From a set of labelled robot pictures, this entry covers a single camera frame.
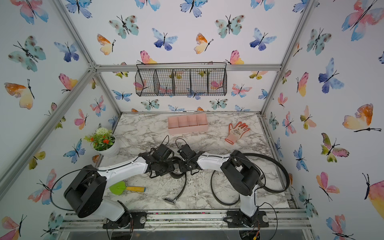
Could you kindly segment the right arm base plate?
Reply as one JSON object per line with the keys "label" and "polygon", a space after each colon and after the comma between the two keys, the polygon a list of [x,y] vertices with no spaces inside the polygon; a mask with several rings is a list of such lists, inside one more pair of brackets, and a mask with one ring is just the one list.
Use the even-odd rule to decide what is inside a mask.
{"label": "right arm base plate", "polygon": [[269,227],[269,218],[267,217],[265,211],[256,211],[252,217],[245,215],[240,210],[227,211],[226,216],[223,218],[223,221],[227,223],[229,228]]}

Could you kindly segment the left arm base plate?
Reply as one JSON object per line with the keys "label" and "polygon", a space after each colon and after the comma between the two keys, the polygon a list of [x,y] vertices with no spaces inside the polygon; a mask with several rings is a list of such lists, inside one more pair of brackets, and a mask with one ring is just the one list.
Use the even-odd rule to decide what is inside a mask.
{"label": "left arm base plate", "polygon": [[135,230],[143,229],[147,221],[147,212],[124,213],[117,221],[108,221],[103,224],[105,230]]}

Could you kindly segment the pink divided storage box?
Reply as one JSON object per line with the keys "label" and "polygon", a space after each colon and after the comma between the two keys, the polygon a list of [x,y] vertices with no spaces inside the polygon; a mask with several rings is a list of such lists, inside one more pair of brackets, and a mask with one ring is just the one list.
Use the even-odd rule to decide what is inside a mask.
{"label": "pink divided storage box", "polygon": [[207,132],[209,123],[206,114],[192,114],[168,117],[168,131],[171,135]]}

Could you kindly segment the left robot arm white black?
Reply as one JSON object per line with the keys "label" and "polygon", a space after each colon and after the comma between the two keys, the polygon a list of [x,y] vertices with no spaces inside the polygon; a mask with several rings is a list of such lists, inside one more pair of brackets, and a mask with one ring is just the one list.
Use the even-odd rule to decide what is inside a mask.
{"label": "left robot arm white black", "polygon": [[85,166],[65,190],[64,197],[80,219],[95,215],[114,222],[118,228],[127,228],[133,224],[132,214],[123,203],[105,199],[105,190],[136,175],[155,173],[157,177],[172,172],[174,165],[169,157],[174,155],[174,151],[161,144],[120,164]]}

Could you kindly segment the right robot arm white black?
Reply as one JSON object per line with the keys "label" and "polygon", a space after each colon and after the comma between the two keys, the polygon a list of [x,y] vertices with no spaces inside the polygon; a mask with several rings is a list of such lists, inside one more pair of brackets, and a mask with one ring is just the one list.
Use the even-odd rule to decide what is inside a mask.
{"label": "right robot arm white black", "polygon": [[245,154],[237,150],[227,155],[212,155],[203,151],[196,153],[187,144],[178,150],[178,154],[186,163],[187,170],[222,172],[240,195],[240,211],[249,218],[256,214],[259,208],[256,191],[261,171]]}

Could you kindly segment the white flower pot with plant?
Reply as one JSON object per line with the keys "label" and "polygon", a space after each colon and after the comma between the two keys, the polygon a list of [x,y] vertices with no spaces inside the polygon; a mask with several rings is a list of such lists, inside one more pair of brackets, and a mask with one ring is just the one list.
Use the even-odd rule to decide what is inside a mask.
{"label": "white flower pot with plant", "polygon": [[104,157],[112,158],[119,154],[120,145],[112,130],[100,127],[93,134],[85,136],[84,139]]}

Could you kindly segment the red and white work glove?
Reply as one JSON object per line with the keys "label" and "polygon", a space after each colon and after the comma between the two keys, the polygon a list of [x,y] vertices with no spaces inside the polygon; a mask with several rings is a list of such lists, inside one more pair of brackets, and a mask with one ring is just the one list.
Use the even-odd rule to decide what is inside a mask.
{"label": "red and white work glove", "polygon": [[225,138],[225,141],[231,145],[234,145],[242,136],[249,132],[251,129],[246,123],[238,122],[237,124],[229,124],[229,134]]}

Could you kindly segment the aluminium front rail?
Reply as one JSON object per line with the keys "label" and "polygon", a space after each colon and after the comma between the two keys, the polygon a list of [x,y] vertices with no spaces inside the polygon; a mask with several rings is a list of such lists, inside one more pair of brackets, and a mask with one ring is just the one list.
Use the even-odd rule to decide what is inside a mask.
{"label": "aluminium front rail", "polygon": [[312,229],[307,214],[301,209],[262,209],[255,226],[242,223],[239,210],[131,211],[131,216],[135,231]]}

